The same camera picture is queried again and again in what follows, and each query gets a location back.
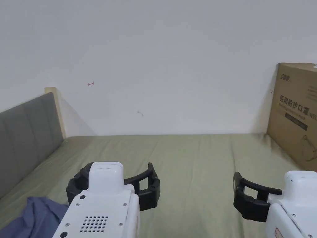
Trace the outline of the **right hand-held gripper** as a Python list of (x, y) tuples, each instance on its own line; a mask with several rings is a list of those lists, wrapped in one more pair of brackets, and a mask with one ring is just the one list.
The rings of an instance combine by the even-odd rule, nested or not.
[[(268, 238), (316, 238), (317, 173), (289, 171), (284, 180), (281, 190), (253, 183), (235, 172), (234, 207), (246, 220), (266, 222)], [(257, 197), (246, 195), (246, 187), (257, 191)]]

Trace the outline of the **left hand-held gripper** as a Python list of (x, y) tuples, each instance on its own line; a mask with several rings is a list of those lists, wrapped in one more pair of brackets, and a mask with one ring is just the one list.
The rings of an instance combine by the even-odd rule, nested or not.
[[(148, 187), (141, 190), (144, 179)], [(140, 211), (158, 206), (160, 179), (151, 162), (126, 179), (121, 163), (95, 162), (69, 180), (66, 193), (70, 206), (54, 238), (137, 238)]]

